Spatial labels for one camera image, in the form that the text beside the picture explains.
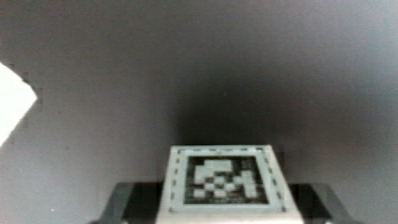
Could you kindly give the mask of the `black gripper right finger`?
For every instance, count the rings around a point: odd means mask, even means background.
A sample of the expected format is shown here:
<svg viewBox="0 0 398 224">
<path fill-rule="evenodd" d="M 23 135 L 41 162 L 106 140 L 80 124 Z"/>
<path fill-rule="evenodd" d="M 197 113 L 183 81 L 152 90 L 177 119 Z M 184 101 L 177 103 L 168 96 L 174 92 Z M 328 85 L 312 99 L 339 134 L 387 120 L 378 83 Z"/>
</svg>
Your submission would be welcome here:
<svg viewBox="0 0 398 224">
<path fill-rule="evenodd" d="M 289 190 L 303 224 L 360 224 L 325 183 L 291 183 Z"/>
</svg>

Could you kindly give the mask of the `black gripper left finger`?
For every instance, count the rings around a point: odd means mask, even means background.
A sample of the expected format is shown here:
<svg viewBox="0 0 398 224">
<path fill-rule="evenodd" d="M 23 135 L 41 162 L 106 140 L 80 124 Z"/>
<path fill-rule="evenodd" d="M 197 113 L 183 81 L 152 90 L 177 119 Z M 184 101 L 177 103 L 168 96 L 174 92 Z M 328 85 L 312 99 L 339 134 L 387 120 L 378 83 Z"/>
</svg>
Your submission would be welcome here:
<svg viewBox="0 0 398 224">
<path fill-rule="evenodd" d="M 161 182 L 115 184 L 99 218 L 88 224 L 154 224 Z"/>
</svg>

